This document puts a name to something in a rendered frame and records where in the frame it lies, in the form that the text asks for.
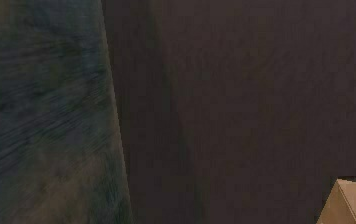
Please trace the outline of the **tan wooden cabinet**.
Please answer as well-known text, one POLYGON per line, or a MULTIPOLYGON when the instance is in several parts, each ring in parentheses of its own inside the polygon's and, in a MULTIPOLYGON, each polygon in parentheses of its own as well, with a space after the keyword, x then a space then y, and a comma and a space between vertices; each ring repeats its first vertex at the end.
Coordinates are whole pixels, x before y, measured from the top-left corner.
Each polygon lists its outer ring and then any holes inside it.
POLYGON ((316 224, 356 224, 356 182, 336 180, 316 224))

